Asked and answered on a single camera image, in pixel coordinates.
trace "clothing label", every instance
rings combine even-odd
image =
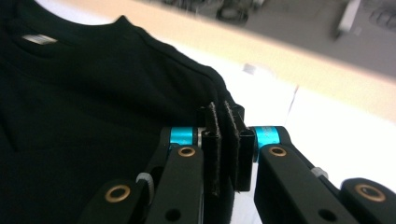
[[[24,35],[22,38],[39,45],[53,44],[58,41],[46,35]]]

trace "round joint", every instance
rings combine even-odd
[[[276,157],[284,157],[287,154],[286,150],[281,147],[270,147],[269,151]]]
[[[195,149],[192,147],[183,147],[178,150],[178,155],[182,157],[191,157],[195,154]]]
[[[126,185],[117,185],[113,188],[109,189],[105,195],[106,201],[109,203],[119,203],[125,200],[129,194],[131,193],[131,189]]]
[[[381,190],[370,185],[359,184],[355,190],[360,196],[373,202],[382,203],[386,200],[385,194]]]

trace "black fabric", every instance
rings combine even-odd
[[[0,3],[0,222],[74,223],[107,181],[134,179],[165,126],[233,99],[219,74],[133,26],[65,21],[33,0]],[[38,45],[27,35],[57,42]],[[205,202],[230,220],[233,191]]]

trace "gray floor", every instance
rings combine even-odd
[[[219,1],[193,10],[215,19]],[[246,23],[235,26],[396,77],[396,0],[361,0],[350,32],[336,37],[346,5],[346,0],[265,0],[248,11]]]

